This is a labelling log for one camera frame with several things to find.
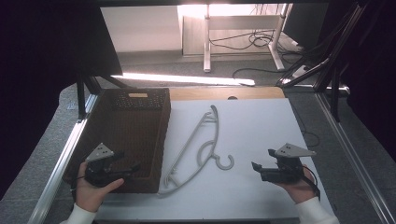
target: desk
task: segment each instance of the desk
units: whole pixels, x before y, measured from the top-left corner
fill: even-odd
[[[240,100],[211,100],[207,101],[207,99],[227,99],[228,96],[230,96],[230,92],[232,93],[232,96],[236,96]],[[205,181],[199,181],[199,179],[194,179],[197,182],[190,182],[188,186],[185,186],[186,188],[181,189],[178,192],[175,192],[172,197],[169,197],[166,200],[160,200],[158,201],[157,197],[155,194],[152,195],[108,195],[106,198],[105,203],[103,204],[103,209],[98,213],[98,219],[102,220],[156,220],[156,221],[175,221],[175,220],[198,220],[201,218],[204,219],[211,219],[211,220],[224,220],[227,218],[230,219],[243,219],[243,220],[251,220],[251,219],[272,219],[272,218],[290,218],[290,217],[296,217],[296,213],[294,209],[293,202],[289,198],[289,196],[286,194],[283,189],[280,189],[278,187],[272,186],[268,183],[262,183],[260,176],[255,173],[250,166],[250,161],[255,161],[256,162],[261,162],[263,163],[264,161],[267,161],[265,163],[265,166],[269,163],[272,163],[274,166],[274,160],[269,158],[266,153],[266,149],[268,148],[279,148],[281,147],[282,144],[285,142],[290,142],[294,145],[300,146],[300,147],[306,147],[304,144],[304,139],[301,135],[300,129],[298,127],[298,124],[296,122],[296,119],[292,113],[291,107],[289,105],[289,101],[285,98],[283,98],[283,93],[280,89],[278,88],[202,88],[202,89],[195,89],[195,88],[185,88],[185,89],[172,89],[171,90],[171,97],[172,97],[172,113],[171,113],[171,120],[172,116],[175,119],[175,116],[177,116],[177,121],[178,122],[172,122],[170,121],[170,125],[176,124],[176,125],[182,125],[182,127],[177,127],[173,126],[169,127],[168,129],[168,134],[167,134],[167,139],[177,139],[175,138],[175,134],[177,133],[177,137],[179,135],[179,129],[189,129],[188,127],[185,127],[183,125],[190,125],[188,123],[188,120],[195,120],[194,118],[196,116],[201,117],[202,112],[206,111],[209,107],[210,104],[215,104],[218,107],[219,114],[220,114],[220,122],[223,125],[231,125],[231,126],[225,126],[222,127],[222,134],[226,134],[229,131],[233,131],[233,133],[228,133],[230,134],[228,137],[226,135],[220,135],[219,139],[219,148],[217,149],[217,153],[230,153],[234,154],[235,156],[235,161],[237,162],[235,164],[235,167],[232,169],[232,172],[229,173],[224,173],[222,171],[219,171],[217,169],[214,169],[215,167],[213,166],[213,162],[209,162],[207,167],[202,172],[202,178],[205,177],[205,172],[207,174],[211,173],[217,173],[219,178],[210,181],[208,186],[212,187],[213,190],[210,190],[207,193],[208,196],[210,197],[217,197],[218,203],[222,203],[225,198],[230,198],[230,194],[221,194],[217,195],[216,192],[216,186],[224,187],[224,184],[234,186],[232,190],[228,190],[227,192],[231,193],[232,195],[235,195],[235,190],[240,191],[245,188],[248,188],[248,190],[245,190],[245,193],[241,193],[241,195],[244,195],[242,199],[246,200],[246,204],[252,205],[251,207],[247,206],[248,210],[243,210],[245,211],[244,214],[240,213],[235,213],[237,210],[237,207],[235,207],[235,203],[229,203],[232,205],[232,207],[227,206],[227,203],[225,203],[222,207],[223,208],[230,208],[230,211],[232,213],[230,214],[230,211],[228,213],[208,213],[208,210],[206,209],[201,209],[202,213],[194,213],[194,211],[189,210],[189,207],[186,206],[184,203],[177,203],[179,201],[178,197],[188,197],[191,196],[191,192],[188,187],[191,186],[196,186],[198,189],[205,189]],[[225,121],[225,120],[232,120],[233,118],[245,118],[246,120],[243,120],[242,124],[249,125],[249,126],[244,126],[244,125],[239,125],[240,123],[238,122],[232,122],[232,121]],[[75,129],[83,129],[84,126],[84,121],[81,122],[80,124],[77,124]],[[54,173],[51,176],[51,179],[49,180],[48,185],[46,186],[45,191],[43,192],[42,197],[40,198],[40,201],[38,202],[36,209],[34,213],[32,214],[31,223],[39,223],[42,222],[45,216],[47,215],[46,210],[49,210],[49,206],[51,205],[53,198],[55,195],[51,196],[51,193],[56,193],[57,186],[56,182],[61,181],[61,176],[62,174],[59,175],[60,172],[62,172],[62,169],[66,166],[67,164],[67,154],[70,156],[70,154],[73,151],[73,145],[74,142],[77,141],[78,138],[75,137],[75,135],[78,135],[77,133],[81,132],[81,130],[75,130],[72,132],[70,135],[68,144],[66,144],[66,147],[64,148],[64,153],[61,156],[57,166],[54,169]],[[249,141],[247,137],[250,136],[257,136],[255,139],[258,141]],[[165,160],[169,160],[170,158],[166,159],[167,156],[174,155],[172,153],[167,153],[166,150],[172,149],[173,143],[176,143],[177,141],[172,141],[165,143],[165,152],[164,152],[164,164],[163,166],[166,166],[169,164],[169,162],[165,162]],[[221,144],[224,142],[228,142],[232,144],[233,146],[236,146],[233,150],[236,148],[252,148],[254,149],[253,151],[248,151],[247,153],[240,154],[238,151],[230,151],[230,152],[222,152],[221,149]],[[249,155],[248,158],[242,158],[241,155]],[[312,162],[312,160],[306,158],[303,160],[303,163],[306,163],[308,166],[312,167],[315,170],[315,166]],[[235,175],[235,172],[239,175],[241,178],[247,178],[249,181],[239,181],[237,184],[236,183],[230,183],[230,178],[233,178]],[[321,185],[319,185],[322,191],[322,202],[323,205],[331,211],[329,202],[327,201],[327,197],[325,195],[325,191]],[[256,194],[253,193],[251,194],[252,188],[257,189],[257,195],[264,195],[263,199],[261,200],[260,198],[256,197]],[[276,197],[279,200],[274,200],[273,198],[266,198],[265,195],[276,195]],[[129,204],[127,204],[129,201],[125,199],[131,199],[131,202],[136,202],[137,204],[140,204],[140,206],[136,207],[130,207]],[[181,200],[182,202],[186,203],[191,203],[191,199],[187,200],[188,198],[185,198],[186,200]],[[166,206],[166,204],[169,203],[170,205],[176,206],[173,208],[177,208],[173,213],[170,212],[170,210],[158,210],[158,206],[162,208],[172,208],[172,206]],[[196,203],[198,208],[202,208],[202,206],[205,203],[205,200],[201,201],[201,203]],[[262,210],[258,210],[257,204],[264,205],[264,208],[259,206]],[[185,209],[185,214],[181,215],[178,211],[181,207],[184,207]],[[283,209],[283,213],[277,214],[275,211],[278,211],[280,208]],[[134,217],[131,214],[136,214],[139,215],[140,217]]]

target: white tabletop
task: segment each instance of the white tabletop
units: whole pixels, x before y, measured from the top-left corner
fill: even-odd
[[[164,176],[190,137],[202,115],[215,105],[219,111],[219,141],[215,153],[221,163],[235,164],[231,170],[218,168],[210,159],[185,186],[165,197],[157,194],[109,194],[98,220],[197,221],[257,220],[297,217],[294,202],[282,188],[262,182],[251,162],[276,168],[267,149],[286,143],[306,148],[288,99],[173,101],[163,153],[160,190],[167,189]],[[199,146],[213,139],[214,124],[203,125],[183,154],[175,176],[183,181],[197,169]],[[302,158],[318,177],[321,203],[332,214],[320,177],[311,158]]]

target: cable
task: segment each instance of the cable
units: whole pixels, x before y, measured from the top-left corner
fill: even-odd
[[[313,144],[313,145],[307,145],[307,146],[308,146],[308,147],[317,147],[317,146],[320,144],[320,138],[319,138],[319,136],[318,136],[317,134],[315,134],[315,133],[311,133],[311,132],[308,132],[308,131],[306,130],[306,127],[305,127],[305,124],[304,124],[304,122],[303,122],[303,119],[301,118],[300,114],[298,113],[297,108],[296,108],[296,107],[294,106],[294,104],[292,104],[291,102],[290,102],[290,105],[291,105],[291,107],[293,108],[293,111],[294,111],[294,113],[296,114],[297,119],[299,119],[299,120],[300,120],[300,123],[303,125],[303,129],[301,130],[301,133],[303,134],[303,136],[305,136],[307,133],[309,133],[309,134],[314,135],[314,137],[317,138],[317,142],[316,142],[315,144]]]

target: brown woven basket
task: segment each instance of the brown woven basket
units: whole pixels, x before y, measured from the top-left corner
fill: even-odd
[[[140,162],[140,170],[113,192],[156,193],[160,186],[171,103],[168,89],[107,89],[98,97],[78,140],[64,181],[71,184],[79,165],[100,143],[125,157],[115,161],[119,171]]]

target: black cable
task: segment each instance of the black cable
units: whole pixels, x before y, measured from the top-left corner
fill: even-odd
[[[303,129],[301,130],[301,133],[303,134],[303,136],[305,136],[307,133],[309,133],[309,134],[314,135],[314,136],[317,138],[317,140],[318,140],[315,144],[313,144],[313,145],[307,145],[307,146],[308,146],[308,147],[317,147],[317,146],[320,144],[320,138],[319,138],[319,136],[316,135],[315,133],[311,133],[311,132],[308,132],[308,131],[306,130],[306,126],[305,126],[305,124],[304,124],[304,122],[303,122],[303,119],[301,118],[300,114],[298,113],[297,108],[296,108],[296,107],[294,106],[294,104],[292,104],[291,102],[290,102],[290,105],[291,105],[291,107],[293,108],[293,111],[294,111],[294,113],[296,114],[297,119],[299,119],[299,120],[300,120],[300,123],[303,125]]]
[[[271,32],[273,30],[263,30],[263,31],[259,31],[259,32],[251,32],[251,33],[247,33],[247,34],[242,34],[242,35],[234,35],[234,36],[229,36],[229,37],[224,37],[224,38],[220,38],[220,39],[209,39],[210,44],[212,44],[213,46],[217,46],[217,47],[222,47],[222,48],[226,48],[226,49],[238,49],[238,50],[242,50],[242,49],[248,49],[251,46],[255,46],[258,48],[267,46],[269,44],[269,41],[272,40],[272,37],[270,37],[269,35],[264,34],[264,32]],[[214,42],[216,41],[221,41],[221,40],[227,40],[227,39],[233,39],[233,38],[237,38],[237,37],[242,37],[242,36],[246,36],[249,35],[248,40],[250,42],[250,44],[246,47],[243,48],[233,48],[230,46],[225,46],[225,45],[220,45],[220,44],[215,44]],[[257,41],[259,40],[263,40],[263,39],[268,39],[269,41],[266,42],[263,45],[258,45],[256,44]]]

